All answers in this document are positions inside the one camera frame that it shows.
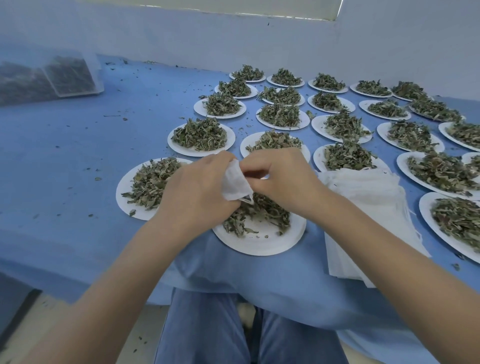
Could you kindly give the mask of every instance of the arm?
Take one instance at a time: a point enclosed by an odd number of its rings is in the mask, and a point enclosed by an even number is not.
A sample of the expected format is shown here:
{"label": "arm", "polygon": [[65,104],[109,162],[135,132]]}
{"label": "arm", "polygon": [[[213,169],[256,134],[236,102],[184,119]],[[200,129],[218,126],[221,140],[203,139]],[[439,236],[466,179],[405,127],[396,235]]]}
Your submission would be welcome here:
{"label": "arm", "polygon": [[222,178],[233,158],[222,152],[180,168],[168,181],[155,216],[22,363],[114,364],[175,256],[240,205],[221,195]]}
{"label": "arm", "polygon": [[[347,252],[441,363],[480,358],[480,295],[325,187],[297,148],[240,162],[252,189],[315,222]],[[258,177],[269,174],[267,180]]]}

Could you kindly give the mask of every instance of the green herb pile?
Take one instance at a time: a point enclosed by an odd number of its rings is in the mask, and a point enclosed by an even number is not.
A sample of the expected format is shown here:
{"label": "green herb pile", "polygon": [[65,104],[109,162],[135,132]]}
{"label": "green herb pile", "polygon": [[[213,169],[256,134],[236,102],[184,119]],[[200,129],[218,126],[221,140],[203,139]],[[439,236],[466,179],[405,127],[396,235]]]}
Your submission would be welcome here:
{"label": "green herb pile", "polygon": [[259,93],[258,98],[268,100],[275,104],[296,105],[300,102],[300,94],[298,91],[289,86],[281,88],[277,91],[274,87],[264,87],[264,90]]}
{"label": "green herb pile", "polygon": [[216,150],[223,148],[227,142],[227,132],[220,127],[216,119],[206,118],[193,121],[188,119],[187,124],[175,129],[172,141],[185,148],[195,150]]}
{"label": "green herb pile", "polygon": [[220,81],[218,89],[221,92],[229,94],[233,97],[248,96],[252,93],[252,90],[250,90],[245,81],[242,81],[239,78],[236,78],[230,82]]}
{"label": "green herb pile", "polygon": [[159,162],[150,160],[143,164],[133,178],[132,192],[121,194],[130,198],[129,204],[145,206],[147,210],[156,208],[162,201],[167,180],[182,166],[176,158],[169,157]]}
{"label": "green herb pile", "polygon": [[357,91],[363,92],[364,94],[374,95],[374,96],[389,96],[391,92],[388,91],[387,87],[384,87],[378,81],[359,81]]}
{"label": "green herb pile", "polygon": [[213,94],[204,101],[208,115],[224,116],[238,112],[241,108],[239,102],[228,94]]}
{"label": "green herb pile", "polygon": [[431,209],[440,230],[480,253],[480,207],[463,198],[441,198]]}
{"label": "green herb pile", "polygon": [[343,82],[338,82],[335,77],[325,73],[319,73],[313,81],[313,85],[329,91],[340,91],[345,87]]}
{"label": "green herb pile", "polygon": [[260,137],[260,140],[257,140],[255,142],[254,146],[247,146],[246,149],[249,152],[253,152],[254,150],[281,149],[281,148],[289,148],[292,146],[301,148],[302,144],[303,143],[299,138],[290,136],[290,134],[288,133],[276,133],[275,130],[270,130],[268,132],[265,132]]}
{"label": "green herb pile", "polygon": [[272,76],[272,81],[279,85],[296,86],[300,85],[301,78],[295,77],[289,70],[280,68],[278,72]]}
{"label": "green herb pile", "polygon": [[446,131],[456,140],[468,146],[480,148],[480,125],[460,121],[453,123]]}
{"label": "green herb pile", "polygon": [[455,109],[449,109],[447,105],[441,101],[435,101],[428,97],[420,97],[414,100],[411,107],[426,118],[435,121],[462,121],[462,115]]}
{"label": "green herb pile", "polygon": [[258,81],[264,76],[264,72],[244,64],[240,71],[232,72],[232,76],[243,81]]}
{"label": "green herb pile", "polygon": [[392,92],[397,96],[407,98],[409,100],[416,100],[419,97],[426,96],[423,88],[413,82],[398,81],[398,85],[392,87]]}
{"label": "green herb pile", "polygon": [[346,141],[343,144],[336,143],[325,148],[326,166],[329,170],[349,168],[351,170],[362,170],[364,168],[377,168],[373,165],[371,152],[362,148],[359,144]]}
{"label": "green herb pile", "polygon": [[478,174],[463,164],[460,157],[431,150],[421,161],[408,158],[408,168],[418,179],[442,191],[472,196],[467,190],[480,190],[480,184],[473,181]]}
{"label": "green herb pile", "polygon": [[414,152],[427,152],[438,145],[432,143],[432,136],[426,125],[405,120],[393,122],[387,137],[402,148]]}
{"label": "green herb pile", "polygon": [[300,110],[298,106],[282,104],[265,105],[258,116],[274,126],[295,127],[300,124]]}
{"label": "green herb pile", "polygon": [[480,156],[473,157],[467,166],[473,173],[480,174]]}
{"label": "green herb pile", "polygon": [[400,107],[398,102],[394,100],[385,100],[370,104],[368,106],[368,111],[388,118],[403,118],[408,115],[403,107]]}
{"label": "green herb pile", "polygon": [[363,136],[372,134],[363,129],[361,118],[358,119],[355,116],[350,116],[345,110],[329,116],[325,121],[325,130],[335,138],[344,141],[349,140],[355,143]]}
{"label": "green herb pile", "polygon": [[342,102],[335,94],[320,91],[313,99],[313,104],[328,111],[340,111],[344,109]]}
{"label": "green herb pile", "polygon": [[290,213],[280,207],[273,200],[263,194],[253,194],[253,205],[242,202],[240,207],[224,221],[223,227],[227,232],[243,236],[245,233],[258,233],[245,227],[245,219],[249,216],[252,220],[268,221],[278,226],[278,235],[290,227]]}

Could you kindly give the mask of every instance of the beige floor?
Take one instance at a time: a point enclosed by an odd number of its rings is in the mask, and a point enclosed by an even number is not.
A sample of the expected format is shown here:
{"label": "beige floor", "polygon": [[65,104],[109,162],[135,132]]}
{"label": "beige floor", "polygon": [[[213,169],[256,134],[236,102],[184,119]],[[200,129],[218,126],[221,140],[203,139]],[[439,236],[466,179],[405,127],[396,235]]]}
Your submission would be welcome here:
{"label": "beige floor", "polygon": [[[42,294],[20,326],[0,352],[0,364],[17,364],[40,337],[66,312],[69,305],[63,301]],[[147,305],[133,327],[117,364],[152,364],[160,340],[162,324],[168,306]],[[244,305],[239,308],[244,322],[252,320],[252,310]],[[350,364],[379,364],[343,345]]]}

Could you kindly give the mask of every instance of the jeans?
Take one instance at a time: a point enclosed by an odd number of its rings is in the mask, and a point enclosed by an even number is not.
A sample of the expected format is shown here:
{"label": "jeans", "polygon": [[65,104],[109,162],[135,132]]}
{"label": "jeans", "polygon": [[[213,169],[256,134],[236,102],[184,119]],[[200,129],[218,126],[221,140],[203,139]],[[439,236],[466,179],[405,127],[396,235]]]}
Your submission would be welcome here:
{"label": "jeans", "polygon": [[[250,364],[237,298],[175,288],[155,364]],[[334,331],[257,313],[262,327],[258,364],[348,364]]]}

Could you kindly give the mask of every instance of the stack of white cloth bags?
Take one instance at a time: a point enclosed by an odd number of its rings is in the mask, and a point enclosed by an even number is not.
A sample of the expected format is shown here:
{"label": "stack of white cloth bags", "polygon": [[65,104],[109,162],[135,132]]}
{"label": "stack of white cloth bags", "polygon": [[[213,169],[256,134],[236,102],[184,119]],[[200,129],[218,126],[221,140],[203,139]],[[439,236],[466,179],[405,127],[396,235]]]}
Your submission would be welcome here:
{"label": "stack of white cloth bags", "polygon": [[[348,198],[396,237],[430,257],[422,245],[420,233],[413,226],[405,190],[399,186],[400,177],[396,174],[381,169],[342,168],[320,172],[318,178],[332,191]],[[331,276],[360,279],[368,288],[375,288],[347,253],[326,233],[325,245]]]}

